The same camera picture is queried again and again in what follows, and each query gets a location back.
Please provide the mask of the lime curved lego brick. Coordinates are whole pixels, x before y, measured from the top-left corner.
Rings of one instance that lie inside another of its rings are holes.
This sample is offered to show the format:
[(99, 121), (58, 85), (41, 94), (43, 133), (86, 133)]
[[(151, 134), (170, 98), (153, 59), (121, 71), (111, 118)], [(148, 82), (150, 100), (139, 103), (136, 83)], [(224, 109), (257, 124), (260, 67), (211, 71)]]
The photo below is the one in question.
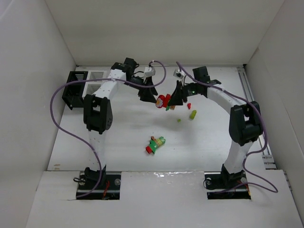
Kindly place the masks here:
[(191, 112), (189, 118), (190, 118), (191, 120), (194, 120), (196, 114), (197, 114), (197, 110), (193, 110), (193, 111)]

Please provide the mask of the green red lego cluster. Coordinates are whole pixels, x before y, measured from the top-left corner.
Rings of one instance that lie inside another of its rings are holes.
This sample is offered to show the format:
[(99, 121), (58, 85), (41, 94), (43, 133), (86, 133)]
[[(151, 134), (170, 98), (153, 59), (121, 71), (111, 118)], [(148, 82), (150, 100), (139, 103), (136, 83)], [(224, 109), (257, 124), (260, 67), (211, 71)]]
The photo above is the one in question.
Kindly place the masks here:
[(152, 153), (155, 154), (156, 151), (165, 144), (165, 142), (166, 139), (163, 136), (159, 138), (155, 138), (154, 136), (151, 136), (149, 145), (145, 148), (145, 150), (148, 154), (152, 154)]

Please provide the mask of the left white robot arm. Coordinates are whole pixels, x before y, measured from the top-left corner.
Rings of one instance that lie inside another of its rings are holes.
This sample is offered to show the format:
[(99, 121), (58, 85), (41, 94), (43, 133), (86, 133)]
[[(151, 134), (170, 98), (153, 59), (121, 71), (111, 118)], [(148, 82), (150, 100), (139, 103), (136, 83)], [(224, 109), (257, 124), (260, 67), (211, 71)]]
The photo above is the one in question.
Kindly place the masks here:
[(96, 174), (90, 174), (89, 177), (98, 183), (103, 181), (106, 170), (105, 138), (113, 123), (111, 100), (120, 85), (125, 84), (137, 89), (141, 101), (156, 103), (157, 92), (152, 82), (155, 68), (148, 65), (144, 69), (144, 77), (140, 78), (134, 75), (137, 67), (138, 64), (132, 58), (126, 58), (123, 63), (114, 63), (99, 89), (84, 97), (83, 120), (88, 130), (89, 144), (98, 162)]

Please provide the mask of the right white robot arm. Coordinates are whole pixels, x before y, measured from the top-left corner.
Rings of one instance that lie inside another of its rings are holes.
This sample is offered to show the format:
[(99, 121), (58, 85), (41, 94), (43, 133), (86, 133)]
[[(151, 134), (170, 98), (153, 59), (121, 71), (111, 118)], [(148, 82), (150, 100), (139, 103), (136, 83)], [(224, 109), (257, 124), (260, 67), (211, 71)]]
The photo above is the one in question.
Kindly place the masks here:
[(237, 185), (245, 172), (243, 162), (253, 143), (263, 133), (259, 104), (255, 101), (245, 102), (228, 95), (220, 81), (210, 79), (205, 66), (193, 69), (194, 82), (184, 82), (187, 74), (178, 68), (173, 75), (178, 78), (176, 88), (168, 102), (169, 106), (183, 105), (188, 97), (202, 95), (214, 101), (229, 114), (229, 135), (231, 147), (228, 157), (219, 174), (206, 176), (206, 187), (209, 190), (230, 189)]

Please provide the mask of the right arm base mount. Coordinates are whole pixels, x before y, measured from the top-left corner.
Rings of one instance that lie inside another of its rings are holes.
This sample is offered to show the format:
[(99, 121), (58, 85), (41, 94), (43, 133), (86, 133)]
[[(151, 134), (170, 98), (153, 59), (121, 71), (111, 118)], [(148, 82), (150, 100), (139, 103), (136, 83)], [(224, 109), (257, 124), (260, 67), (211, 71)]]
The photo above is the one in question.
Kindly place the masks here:
[(205, 172), (203, 186), (209, 200), (250, 200), (251, 195), (244, 171), (229, 174), (224, 165), (220, 172)]

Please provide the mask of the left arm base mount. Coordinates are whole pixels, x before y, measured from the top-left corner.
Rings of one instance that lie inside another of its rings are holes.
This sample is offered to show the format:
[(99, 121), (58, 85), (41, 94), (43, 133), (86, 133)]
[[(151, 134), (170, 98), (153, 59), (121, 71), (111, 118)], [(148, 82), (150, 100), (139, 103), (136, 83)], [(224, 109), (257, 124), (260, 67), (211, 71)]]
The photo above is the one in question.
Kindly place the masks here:
[(77, 200), (119, 200), (121, 187), (121, 172), (102, 171), (102, 177), (97, 187), (100, 171), (93, 171), (86, 167), (79, 177), (74, 177), (77, 183)]

